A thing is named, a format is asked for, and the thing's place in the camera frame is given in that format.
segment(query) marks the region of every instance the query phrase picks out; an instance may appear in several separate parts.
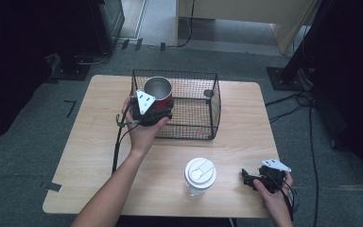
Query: floor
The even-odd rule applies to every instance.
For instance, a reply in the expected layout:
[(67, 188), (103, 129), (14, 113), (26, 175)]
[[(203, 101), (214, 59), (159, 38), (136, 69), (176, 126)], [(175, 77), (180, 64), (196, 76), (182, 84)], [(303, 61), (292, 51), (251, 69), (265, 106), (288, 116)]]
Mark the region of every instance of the floor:
[[(179, 37), (176, 44), (176, 0), (122, 0), (125, 24), (119, 42), (131, 43), (143, 39), (143, 44), (176, 46), (186, 44), (190, 36), (187, 18), (179, 19)], [(303, 39), (303, 27), (286, 56), (292, 56)], [(280, 56), (269, 24), (193, 19), (190, 41), (182, 48), (241, 52)]]

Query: wire mesh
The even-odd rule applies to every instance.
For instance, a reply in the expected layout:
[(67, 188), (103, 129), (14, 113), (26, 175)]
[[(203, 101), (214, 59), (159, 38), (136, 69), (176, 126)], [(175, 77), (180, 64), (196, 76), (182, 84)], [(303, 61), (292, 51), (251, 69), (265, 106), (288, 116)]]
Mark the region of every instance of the wire mesh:
[(220, 121), (220, 91), (216, 73), (137, 70), (133, 71), (132, 96), (144, 90), (152, 77), (172, 84), (173, 117), (157, 134), (159, 138), (212, 140)]

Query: gray carpet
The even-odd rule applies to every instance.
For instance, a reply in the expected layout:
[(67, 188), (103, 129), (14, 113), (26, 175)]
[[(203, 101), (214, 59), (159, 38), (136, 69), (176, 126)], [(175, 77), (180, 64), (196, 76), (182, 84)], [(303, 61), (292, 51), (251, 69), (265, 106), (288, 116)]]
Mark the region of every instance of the gray carpet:
[[(285, 66), (289, 58), (143, 46), (116, 48), (93, 65), (85, 81), (45, 83), (0, 137), (0, 226), (68, 226), (75, 215), (49, 215), (42, 206), (78, 108), (93, 75), (131, 75), (133, 69), (216, 72), (223, 80), (260, 84), (264, 100), (294, 92), (273, 91), (266, 67)], [(71, 112), (71, 103), (77, 105)], [(268, 107), (268, 116), (293, 110), (295, 99)], [(318, 226), (363, 226), (363, 162), (350, 151), (330, 149), (329, 132), (317, 109), (312, 110), (315, 161), (319, 175)], [(312, 226), (315, 216), (315, 174), (309, 141), (309, 110), (301, 109), (272, 125), (282, 162), (292, 168), (297, 190), (296, 226)], [(238, 226), (272, 226), (266, 218), (239, 218)]]

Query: wooden desk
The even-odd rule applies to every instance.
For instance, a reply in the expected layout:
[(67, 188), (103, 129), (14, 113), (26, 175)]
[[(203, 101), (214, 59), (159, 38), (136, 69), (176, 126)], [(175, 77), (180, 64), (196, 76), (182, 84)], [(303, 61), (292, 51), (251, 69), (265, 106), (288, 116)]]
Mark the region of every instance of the wooden desk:
[[(315, 16), (320, 0), (199, 0), (195, 18), (267, 23), (282, 54), (290, 47), (303, 25)], [(178, 0), (176, 44), (180, 17), (191, 17), (193, 0)]]
[[(131, 77), (94, 76), (48, 191), (46, 213), (77, 214), (111, 175), (120, 114)], [(220, 81), (219, 130), (213, 141), (156, 139), (142, 163), (123, 215), (261, 218), (268, 211), (258, 192), (245, 186), (241, 168), (258, 174), (260, 161), (278, 158), (260, 87), (251, 82)], [(130, 151), (125, 136), (118, 165)], [(184, 194), (184, 169), (197, 157), (215, 164), (214, 185), (199, 200)]]

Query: white triangular marker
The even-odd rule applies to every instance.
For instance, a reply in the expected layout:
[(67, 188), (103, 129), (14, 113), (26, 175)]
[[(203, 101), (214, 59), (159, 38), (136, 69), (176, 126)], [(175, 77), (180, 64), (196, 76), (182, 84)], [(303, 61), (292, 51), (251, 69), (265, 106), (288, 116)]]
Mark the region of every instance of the white triangular marker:
[(152, 103), (154, 103), (155, 99), (156, 98), (154, 96), (150, 96), (143, 91), (137, 90), (138, 107), (140, 108), (141, 115), (146, 113)]
[(291, 168), (285, 166), (285, 164), (281, 163), (279, 160), (276, 160), (276, 159), (264, 160), (264, 161), (261, 161), (261, 163), (264, 166), (268, 166), (270, 168), (279, 169), (279, 170), (286, 171), (286, 172), (291, 172)]

